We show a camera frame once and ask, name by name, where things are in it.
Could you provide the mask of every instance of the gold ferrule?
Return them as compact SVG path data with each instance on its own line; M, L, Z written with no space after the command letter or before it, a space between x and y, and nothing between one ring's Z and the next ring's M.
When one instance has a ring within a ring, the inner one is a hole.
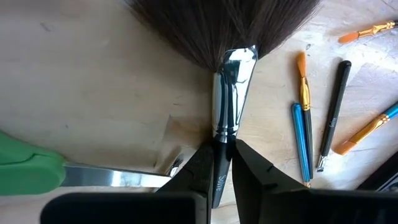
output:
M301 86L300 86L300 97L301 97L301 105L303 110L307 111L310 109L310 89L308 87L307 79L301 78Z
M375 25L375 26L372 26L372 28L370 28L370 29L358 31L358 34L359 34L359 37L364 37L366 35L374 35L380 31L394 28L395 24L396 23L394 21L388 21L385 24Z
M353 142L353 143L359 143L362 141L366 136L368 136L370 133L372 133L374 130L377 128L380 128L383 124L386 124L390 118L386 114L382 114L378 116L376 119L371 121L368 125L366 125L362 130L357 132L351 139L348 141Z

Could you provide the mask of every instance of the blue handle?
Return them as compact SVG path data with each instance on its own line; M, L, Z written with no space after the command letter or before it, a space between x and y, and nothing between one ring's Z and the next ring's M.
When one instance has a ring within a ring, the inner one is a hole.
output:
M292 114L293 114L294 130L296 133L298 159L300 160L303 181L309 182L310 169L308 164L307 147L305 142L303 114L302 114L301 105L299 103L294 103L292 105Z
M398 114L398 102L392 105L390 108L388 108L385 112L385 115L387 115L390 119L395 117Z

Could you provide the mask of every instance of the plywood table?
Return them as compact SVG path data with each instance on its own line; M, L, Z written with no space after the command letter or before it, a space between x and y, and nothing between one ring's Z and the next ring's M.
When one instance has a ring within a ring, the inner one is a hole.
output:
M301 180L290 106L294 58L305 50L315 160L339 61L353 63L333 147L398 100L398 31L340 45L340 35L396 19L398 3L324 1L284 45L261 59L239 130L258 153ZM188 159L210 134L211 75L142 27L122 1L0 2L0 129L87 164L158 172ZM312 185L354 189L398 150L398 119L345 157L331 155ZM0 197L0 223L38 223L56 195ZM135 191L142 189L84 189ZM239 222L231 175L214 223Z

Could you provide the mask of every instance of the metal blade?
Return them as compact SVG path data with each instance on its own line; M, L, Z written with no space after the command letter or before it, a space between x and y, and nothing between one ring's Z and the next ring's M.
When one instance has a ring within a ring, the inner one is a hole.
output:
M110 169L85 164L67 164L63 187L162 187L171 177L141 171Z

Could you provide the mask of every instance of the black brush handle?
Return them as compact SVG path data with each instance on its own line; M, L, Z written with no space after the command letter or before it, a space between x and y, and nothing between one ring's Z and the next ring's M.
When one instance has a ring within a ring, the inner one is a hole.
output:
M335 85L331 94L329 112L326 119L325 131L321 143L321 156L327 156L330 151L331 141L335 133L338 113L340 112L341 101L343 100L344 90L346 88L349 71L351 70L350 61L342 61L338 65L335 78Z
M307 142L307 157L308 168L310 172L310 179L313 178L313 145L312 145L312 122L311 110L303 111L304 125L305 125L305 139Z
M229 165L231 163L231 152L234 143L222 143L217 140L213 141L214 151L214 176L213 176L213 201L212 208L220 205L221 196L223 195L226 178L228 175Z

